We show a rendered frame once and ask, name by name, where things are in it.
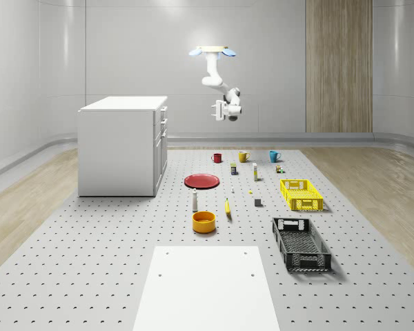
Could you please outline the white board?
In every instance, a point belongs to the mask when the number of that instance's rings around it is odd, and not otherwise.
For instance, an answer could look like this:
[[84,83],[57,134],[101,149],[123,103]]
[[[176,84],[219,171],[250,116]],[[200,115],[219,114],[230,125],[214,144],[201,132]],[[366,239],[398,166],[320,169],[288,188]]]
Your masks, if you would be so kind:
[[256,246],[157,246],[133,331],[279,331]]

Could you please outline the white cabinet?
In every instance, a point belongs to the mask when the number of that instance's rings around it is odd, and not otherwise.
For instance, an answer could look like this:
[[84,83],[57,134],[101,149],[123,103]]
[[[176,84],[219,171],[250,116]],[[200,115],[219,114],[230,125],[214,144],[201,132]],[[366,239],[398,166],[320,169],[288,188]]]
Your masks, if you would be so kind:
[[157,194],[167,166],[166,101],[106,97],[78,111],[80,196]]

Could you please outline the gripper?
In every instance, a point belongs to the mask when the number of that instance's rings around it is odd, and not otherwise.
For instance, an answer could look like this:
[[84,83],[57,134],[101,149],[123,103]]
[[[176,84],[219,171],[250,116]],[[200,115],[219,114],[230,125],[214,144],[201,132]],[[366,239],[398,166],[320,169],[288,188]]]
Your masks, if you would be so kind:
[[215,109],[213,116],[216,121],[223,121],[226,118],[225,111],[227,110],[227,102],[224,100],[216,100],[215,104],[212,105],[212,108]]

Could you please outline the red plate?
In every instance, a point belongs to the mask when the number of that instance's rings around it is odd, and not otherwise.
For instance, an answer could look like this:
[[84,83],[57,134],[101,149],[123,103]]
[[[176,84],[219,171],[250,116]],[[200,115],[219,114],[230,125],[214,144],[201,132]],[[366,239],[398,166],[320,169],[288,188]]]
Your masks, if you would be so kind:
[[184,179],[189,188],[206,190],[219,185],[219,178],[212,174],[192,174]]

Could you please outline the yellow bowl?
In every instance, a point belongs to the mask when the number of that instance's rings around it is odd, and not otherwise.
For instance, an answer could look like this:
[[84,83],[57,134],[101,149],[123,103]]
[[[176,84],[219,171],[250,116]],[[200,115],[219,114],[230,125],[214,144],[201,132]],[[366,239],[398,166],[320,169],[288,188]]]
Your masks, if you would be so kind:
[[195,212],[192,216],[193,230],[198,233],[209,233],[215,230],[215,215],[209,211]]

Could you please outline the dark grey basket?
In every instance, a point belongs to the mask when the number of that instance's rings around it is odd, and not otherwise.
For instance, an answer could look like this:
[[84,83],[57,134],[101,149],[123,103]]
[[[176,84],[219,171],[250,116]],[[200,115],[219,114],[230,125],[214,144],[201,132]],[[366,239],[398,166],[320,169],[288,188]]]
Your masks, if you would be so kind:
[[272,223],[275,240],[288,270],[331,269],[331,252],[309,219],[273,217]]

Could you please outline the yellow basket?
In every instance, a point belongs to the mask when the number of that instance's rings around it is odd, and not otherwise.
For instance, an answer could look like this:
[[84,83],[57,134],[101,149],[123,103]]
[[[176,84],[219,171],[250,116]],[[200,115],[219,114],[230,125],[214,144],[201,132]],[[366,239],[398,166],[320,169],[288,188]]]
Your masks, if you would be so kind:
[[291,210],[323,210],[323,197],[307,179],[281,179],[280,190]]

